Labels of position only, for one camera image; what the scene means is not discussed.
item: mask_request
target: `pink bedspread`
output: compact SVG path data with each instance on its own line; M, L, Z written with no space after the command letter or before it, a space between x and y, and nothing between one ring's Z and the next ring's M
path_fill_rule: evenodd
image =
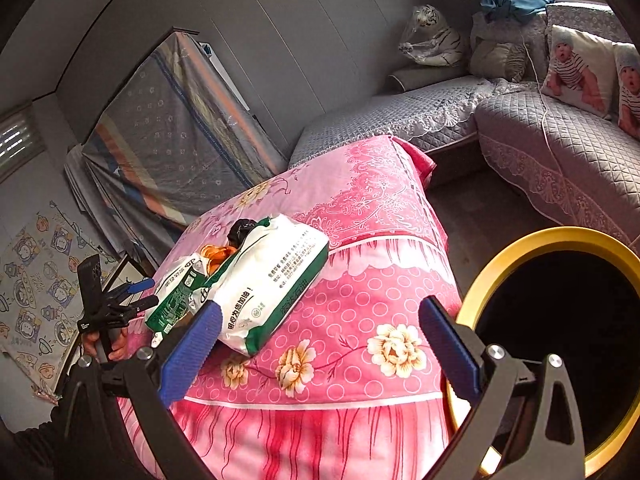
M157 276L204 244L223 245L239 218L285 214L324 231L330 257L262 351L218 344L171 410L219 479L422 478L448 444L440 367L418 327L435 294L460 298L446 234L422 190L433 162L374 137L319 156L194 222ZM129 351L148 344L141 319ZM161 476L132 412L138 455Z

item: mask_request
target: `baby photo pillow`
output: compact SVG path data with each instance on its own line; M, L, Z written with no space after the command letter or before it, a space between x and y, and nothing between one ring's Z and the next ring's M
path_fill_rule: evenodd
M630 43L617 43L614 50L620 82L618 126L640 139L640 56Z
M614 44L554 25L543 93L600 117L609 113L616 84Z

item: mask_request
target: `yellow round frame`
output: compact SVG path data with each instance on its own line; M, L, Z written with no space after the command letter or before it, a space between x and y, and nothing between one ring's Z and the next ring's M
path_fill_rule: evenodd
M475 329L487 302L507 279L524 262L541 254L556 251L581 251L595 254L616 266L632 283L640 296L640 259L625 245L606 234L582 227L555 227L528 235L514 242L499 253L479 274L471 286L456 321ZM454 429L458 430L470 411L469 403L456 397L447 381L447 398ZM585 457L586 476L601 469L620 450L640 416L640 391L628 412L596 450ZM500 454L490 447L480 472L489 475L495 472Z

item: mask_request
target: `metal screw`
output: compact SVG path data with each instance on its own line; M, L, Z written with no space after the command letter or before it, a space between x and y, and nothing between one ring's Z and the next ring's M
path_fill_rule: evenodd
M502 359L504 357L504 348L500 345L489 345L486 351L494 359Z
M78 366L81 368L88 368L91 365L91 361L91 356L84 354L78 359Z
M562 366L562 359L559 355L549 354L549 364L552 365L553 368L559 368Z
M141 361L149 361L154 356L154 351L148 346L143 346L142 348L138 348L136 352L136 357Z

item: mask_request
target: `orange item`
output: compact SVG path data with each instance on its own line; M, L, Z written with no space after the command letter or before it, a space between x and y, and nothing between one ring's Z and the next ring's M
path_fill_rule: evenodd
M207 274L210 276L218 267L233 253L237 251L231 246L218 247L215 245L205 245L200 249L200 255L209 260L207 264Z

